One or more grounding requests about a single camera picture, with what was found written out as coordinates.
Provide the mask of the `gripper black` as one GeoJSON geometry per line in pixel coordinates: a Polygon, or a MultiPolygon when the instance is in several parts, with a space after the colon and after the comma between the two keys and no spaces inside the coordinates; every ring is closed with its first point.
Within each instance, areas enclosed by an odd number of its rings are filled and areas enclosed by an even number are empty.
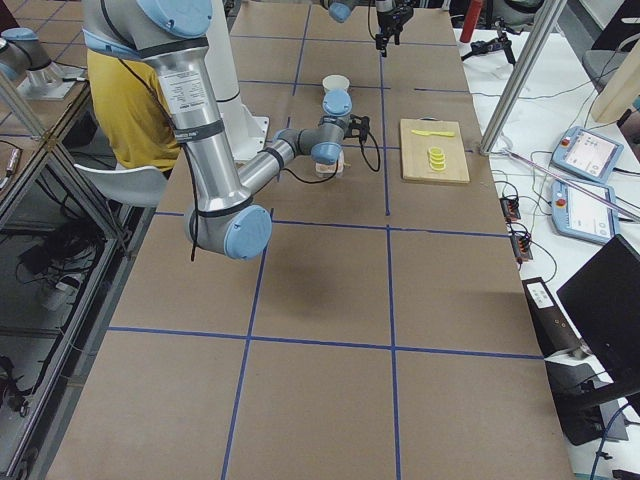
{"type": "Polygon", "coordinates": [[[400,45],[400,35],[404,25],[413,15],[413,7],[394,7],[385,12],[377,11],[379,33],[375,34],[375,46],[381,56],[387,55],[388,37],[386,35],[393,35],[394,44],[400,45]]]}

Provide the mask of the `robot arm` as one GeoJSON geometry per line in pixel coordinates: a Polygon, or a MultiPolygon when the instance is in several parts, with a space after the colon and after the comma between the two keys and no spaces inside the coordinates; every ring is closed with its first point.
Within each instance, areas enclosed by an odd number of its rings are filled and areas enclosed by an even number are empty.
{"type": "MultiPolygon", "coordinates": [[[[361,1],[325,0],[317,1],[329,16],[338,23],[345,23],[361,1]]],[[[417,3],[415,1],[368,1],[367,6],[375,6],[378,31],[373,33],[370,14],[367,14],[368,31],[375,42],[376,49],[383,58],[387,57],[387,47],[392,40],[400,44],[400,36],[404,26],[413,15],[417,3]]]]}
{"type": "Polygon", "coordinates": [[[328,91],[314,129],[284,129],[246,165],[236,166],[216,103],[205,55],[213,17],[209,1],[86,1],[83,33],[96,52],[152,67],[177,141],[185,148],[194,206],[185,215],[194,247],[247,260],[261,254],[272,233],[270,213],[253,196],[299,155],[337,163],[352,101],[328,91]]]}

